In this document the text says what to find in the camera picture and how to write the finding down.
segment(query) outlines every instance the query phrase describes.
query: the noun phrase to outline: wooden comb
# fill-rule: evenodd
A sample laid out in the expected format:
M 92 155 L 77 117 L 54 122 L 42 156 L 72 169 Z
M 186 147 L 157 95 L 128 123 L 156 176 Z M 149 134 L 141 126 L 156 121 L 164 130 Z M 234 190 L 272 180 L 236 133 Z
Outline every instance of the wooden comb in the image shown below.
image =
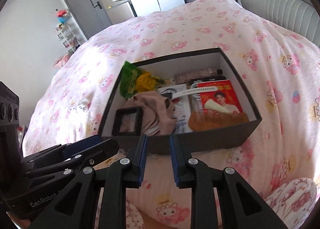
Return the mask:
M 193 131 L 206 131 L 249 122 L 247 114 L 208 111 L 192 112 L 188 124 Z

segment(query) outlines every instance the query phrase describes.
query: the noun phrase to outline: blanket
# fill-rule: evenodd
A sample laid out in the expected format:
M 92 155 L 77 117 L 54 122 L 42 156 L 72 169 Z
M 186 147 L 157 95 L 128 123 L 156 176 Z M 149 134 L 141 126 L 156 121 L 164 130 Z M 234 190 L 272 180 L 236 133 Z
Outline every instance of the blanket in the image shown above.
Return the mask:
M 299 177 L 313 179 L 319 189 L 319 48 L 234 0 L 197 0 L 90 38 L 39 100 L 23 141 L 24 155 L 96 134 L 125 60 L 217 46 L 244 80 L 262 122 L 241 147 L 193 156 L 210 167 L 235 168 L 263 198 Z M 143 186 L 128 190 L 127 199 L 162 223 L 190 225 L 190 191 L 175 187 L 169 156 L 148 157 Z

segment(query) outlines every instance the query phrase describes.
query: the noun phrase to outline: open box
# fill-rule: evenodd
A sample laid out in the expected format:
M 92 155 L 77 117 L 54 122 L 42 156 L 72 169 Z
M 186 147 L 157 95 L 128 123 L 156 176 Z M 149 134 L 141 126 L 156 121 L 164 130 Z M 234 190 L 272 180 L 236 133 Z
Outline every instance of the open box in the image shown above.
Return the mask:
M 261 116 L 247 87 L 220 48 L 210 48 L 197 51 L 170 54 L 134 63 L 137 67 L 163 79 L 173 79 L 175 75 L 203 70 L 207 68 L 222 69 L 223 75 L 232 83 L 240 105 L 248 116 L 249 122 L 212 129 L 201 132 L 176 134 L 181 144 L 191 152 L 233 148 L 241 146 L 261 122 Z M 123 108 L 126 99 L 120 95 L 120 80 L 122 73 L 113 87 L 98 135 L 103 139 L 113 138 L 118 141 L 121 149 L 129 150 L 139 142 L 139 136 L 112 136 L 112 127 L 116 110 Z M 169 135 L 149 136 L 148 152 L 153 154 L 170 154 Z

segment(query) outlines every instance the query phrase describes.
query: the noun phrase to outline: white plastic strip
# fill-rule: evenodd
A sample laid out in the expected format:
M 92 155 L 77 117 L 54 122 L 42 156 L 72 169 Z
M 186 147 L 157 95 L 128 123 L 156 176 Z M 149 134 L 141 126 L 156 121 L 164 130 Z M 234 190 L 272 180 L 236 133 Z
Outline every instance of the white plastic strip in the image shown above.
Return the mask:
M 218 91 L 217 87 L 199 87 L 199 88 L 192 88 L 185 91 L 177 92 L 172 94 L 172 99 L 182 97 L 185 95 L 192 95 L 192 94 L 199 94 L 199 93 L 206 93 L 206 92 L 215 92 Z

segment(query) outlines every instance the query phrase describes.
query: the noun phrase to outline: camera lens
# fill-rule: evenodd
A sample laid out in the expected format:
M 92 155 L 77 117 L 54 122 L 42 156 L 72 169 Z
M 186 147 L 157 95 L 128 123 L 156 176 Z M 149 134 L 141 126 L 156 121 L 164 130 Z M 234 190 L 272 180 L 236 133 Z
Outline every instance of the camera lens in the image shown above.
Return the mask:
M 13 119 L 13 108 L 12 108 L 11 104 L 9 104 L 8 118 L 9 118 L 9 122 L 12 122 L 12 119 Z
M 16 120 L 19 120 L 19 109 L 18 108 L 14 110 L 14 118 Z
M 5 112 L 6 112 L 6 109 L 5 109 L 4 102 L 1 102 L 0 103 L 0 119 L 1 120 L 4 120 Z

